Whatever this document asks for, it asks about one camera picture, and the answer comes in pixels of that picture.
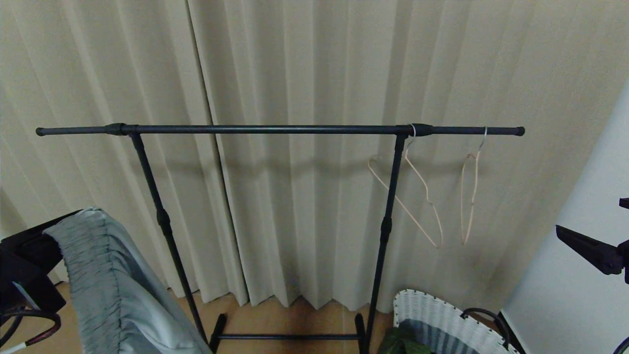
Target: wooden floor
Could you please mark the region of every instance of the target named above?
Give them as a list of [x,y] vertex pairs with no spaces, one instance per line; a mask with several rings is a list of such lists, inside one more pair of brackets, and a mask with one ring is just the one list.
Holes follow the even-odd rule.
[[[52,337],[28,346],[19,351],[24,354],[81,353],[81,340],[77,328],[76,314],[72,308],[67,283],[58,286],[68,304],[59,311],[62,327]],[[355,333],[354,316],[357,312],[349,311],[336,302],[330,302],[318,311],[303,298],[286,308],[275,298],[252,307],[247,304],[239,307],[236,299],[226,295],[207,304],[201,302],[199,295],[194,295],[205,331],[209,335],[214,329],[216,318],[221,313],[228,316],[226,333]],[[190,316],[185,299],[177,300]],[[367,321],[368,307],[360,312]],[[386,328],[392,326],[393,314],[376,314],[371,353],[377,352]],[[0,329],[4,333],[9,323]],[[50,322],[32,317],[24,318],[18,331],[3,346],[3,349],[18,344],[42,332]],[[355,341],[271,341],[271,340],[223,340],[218,353],[358,353]]]

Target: laundry basket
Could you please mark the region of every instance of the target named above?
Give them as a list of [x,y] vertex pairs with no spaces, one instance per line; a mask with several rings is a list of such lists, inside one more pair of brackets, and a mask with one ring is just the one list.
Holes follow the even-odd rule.
[[[506,325],[498,316],[484,309],[465,311],[417,290],[402,290],[393,300],[394,325],[405,328],[415,339],[436,354],[518,354],[509,343]],[[493,317],[499,334],[469,317],[481,312]]]

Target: curtain fold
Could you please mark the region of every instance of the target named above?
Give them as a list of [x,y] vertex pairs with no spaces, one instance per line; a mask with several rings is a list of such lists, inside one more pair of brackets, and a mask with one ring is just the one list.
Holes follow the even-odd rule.
[[[628,5],[598,1],[190,0],[217,124],[524,125],[489,137],[470,241],[460,169],[480,137],[411,149],[444,226],[435,249],[399,205],[378,303],[402,288],[498,310],[551,227],[628,72]],[[217,137],[253,304],[369,301],[392,137]],[[399,196],[433,237],[421,182]]]
[[[3,204],[14,205],[28,227],[90,205],[107,210],[182,296],[131,142],[102,135],[42,138],[34,132],[40,126],[113,122],[211,123],[186,3],[1,6]],[[204,301],[233,292],[246,303],[214,138],[144,140],[190,286]]]

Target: black cable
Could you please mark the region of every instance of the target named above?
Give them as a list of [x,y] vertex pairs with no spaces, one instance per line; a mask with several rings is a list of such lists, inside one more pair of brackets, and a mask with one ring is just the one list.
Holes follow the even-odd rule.
[[21,317],[40,317],[40,318],[45,318],[45,319],[49,319],[51,321],[53,321],[55,324],[53,324],[52,327],[46,329],[44,332],[41,332],[40,334],[32,337],[31,339],[25,341],[26,346],[29,345],[33,345],[39,341],[43,341],[44,339],[50,337],[51,335],[55,334],[55,332],[57,332],[59,330],[59,328],[61,328],[61,317],[59,317],[58,314],[54,313],[54,312],[47,312],[47,311],[41,311],[41,310],[15,310],[15,311],[8,311],[5,313],[1,313],[0,317],[3,319],[9,319],[11,317],[17,317],[15,321],[18,320],[18,318]]
[[614,354],[623,354],[625,350],[629,348],[629,337],[625,338],[625,340],[620,343],[620,345],[614,351]]
[[[20,306],[18,308],[18,310],[23,310],[25,309],[24,306]],[[15,316],[15,319],[13,320],[13,323],[11,323],[11,326],[9,327],[9,329],[6,331],[6,333],[2,336],[2,338],[0,338],[0,346],[3,346],[10,337],[12,337],[13,333],[15,333],[15,331],[18,330],[18,326],[20,324],[20,322],[22,322],[23,316]]]

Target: green garment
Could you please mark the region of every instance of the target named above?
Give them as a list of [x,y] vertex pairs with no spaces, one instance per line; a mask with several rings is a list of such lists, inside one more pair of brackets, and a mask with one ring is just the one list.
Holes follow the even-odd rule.
[[417,342],[412,332],[393,327],[384,334],[378,354],[430,354],[430,348]]

